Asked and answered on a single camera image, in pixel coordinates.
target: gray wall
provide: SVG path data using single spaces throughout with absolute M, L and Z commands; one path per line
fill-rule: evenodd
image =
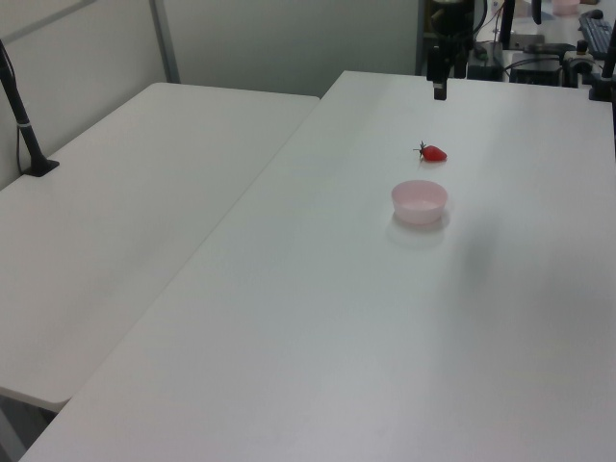
M 419 0 L 159 0 L 184 84 L 323 96 L 415 72 Z
M 10 7 L 0 2 L 0 15 Z M 166 80 L 148 0 L 97 0 L 6 48 L 45 155 Z M 15 121 L 0 91 L 0 189 L 17 177 L 14 150 Z M 22 159 L 27 165 L 27 151 Z

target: equipment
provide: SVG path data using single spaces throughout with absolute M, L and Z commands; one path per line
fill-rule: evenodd
M 576 48 L 569 43 L 534 43 L 524 47 L 525 53 L 531 55 L 556 55 L 561 62 L 569 51 L 576 51 Z
M 588 42 L 578 40 L 576 51 L 568 51 L 564 54 L 562 62 L 563 81 L 562 86 L 572 89 L 578 87 L 578 74 L 582 76 L 582 83 L 592 85 L 593 65 L 595 60 L 588 51 Z
M 428 7 L 430 8 L 430 23 L 438 39 L 438 44 L 428 51 L 426 78 L 432 82 L 434 87 L 434 99 L 446 100 L 447 79 L 451 68 L 453 67 L 454 78 L 466 77 L 469 51 L 473 49 L 475 34 L 481 29 L 485 21 L 485 16 L 488 13 L 488 2 L 483 0 L 483 14 L 479 24 L 474 29 L 474 0 L 428 0 Z M 500 36 L 503 47 L 509 42 L 509 37 L 506 36 L 511 32 L 514 8 L 515 0 L 504 0 L 503 31 Z M 540 24 L 541 0 L 532 0 L 532 13 L 535 22 Z
M 483 50 L 469 56 L 469 69 L 467 79 L 488 80 L 500 82 L 502 80 L 502 45 L 498 42 L 484 43 L 480 45 Z
M 528 59 L 528 55 L 516 53 L 510 67 L 511 83 L 560 87 L 560 63 L 556 57 L 553 60 L 532 61 Z
M 604 60 L 607 57 L 612 26 L 604 19 L 593 19 L 587 14 L 582 14 L 579 17 L 579 26 L 588 42 L 590 54 L 596 60 Z
M 612 101 L 614 95 L 614 66 L 616 65 L 616 34 L 614 29 L 610 28 L 611 34 L 607 52 L 605 54 L 605 63 L 603 63 L 603 71 L 601 75 L 592 74 L 592 86 L 588 97 L 595 101 Z

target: white table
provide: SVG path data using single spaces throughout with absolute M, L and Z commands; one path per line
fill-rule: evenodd
M 616 460 L 610 111 L 343 74 L 23 462 Z
M 0 192 L 0 394 L 59 410 L 318 98 L 154 85 Z

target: strawberry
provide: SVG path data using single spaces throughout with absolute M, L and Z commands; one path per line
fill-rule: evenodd
M 422 141 L 420 149 L 420 158 L 424 158 L 426 162 L 444 162 L 447 160 L 447 154 L 436 146 L 426 146 Z

